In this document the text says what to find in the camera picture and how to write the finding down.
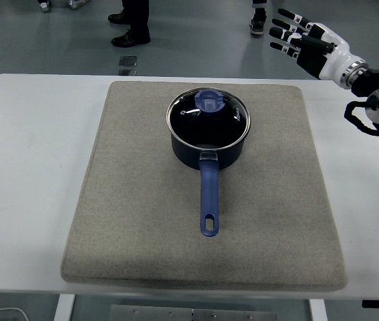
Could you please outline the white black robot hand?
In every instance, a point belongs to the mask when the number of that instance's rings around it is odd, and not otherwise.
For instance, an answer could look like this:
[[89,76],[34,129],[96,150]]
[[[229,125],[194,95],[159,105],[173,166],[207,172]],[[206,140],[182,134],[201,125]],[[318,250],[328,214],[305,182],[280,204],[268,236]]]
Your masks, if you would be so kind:
[[285,20],[272,20],[269,35],[278,42],[270,46],[293,58],[309,75],[349,89],[352,76],[367,70],[365,60],[352,54],[347,41],[329,27],[286,9],[278,9],[278,14]]

